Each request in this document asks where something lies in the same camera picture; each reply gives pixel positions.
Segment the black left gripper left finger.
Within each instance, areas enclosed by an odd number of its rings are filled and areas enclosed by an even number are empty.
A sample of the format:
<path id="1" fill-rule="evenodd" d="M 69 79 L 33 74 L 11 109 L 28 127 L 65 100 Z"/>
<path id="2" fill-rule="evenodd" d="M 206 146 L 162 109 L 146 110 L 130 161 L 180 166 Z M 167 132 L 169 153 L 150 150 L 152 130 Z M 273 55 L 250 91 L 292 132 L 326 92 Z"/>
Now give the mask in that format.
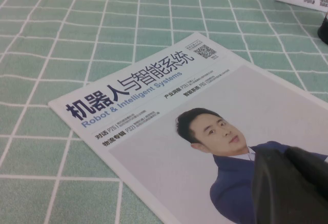
<path id="1" fill-rule="evenodd" d="M 327 223 L 327 201 L 278 150 L 256 153 L 252 199 L 256 223 Z"/>

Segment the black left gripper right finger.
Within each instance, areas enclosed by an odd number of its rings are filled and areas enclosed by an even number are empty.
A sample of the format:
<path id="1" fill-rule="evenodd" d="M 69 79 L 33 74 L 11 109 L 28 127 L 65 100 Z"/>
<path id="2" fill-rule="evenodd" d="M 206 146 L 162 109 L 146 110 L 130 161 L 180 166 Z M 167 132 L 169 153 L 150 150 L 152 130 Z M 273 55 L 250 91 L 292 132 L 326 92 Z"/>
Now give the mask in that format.
<path id="1" fill-rule="evenodd" d="M 288 148 L 284 155 L 314 191 L 327 201 L 327 162 L 298 147 Z"/>

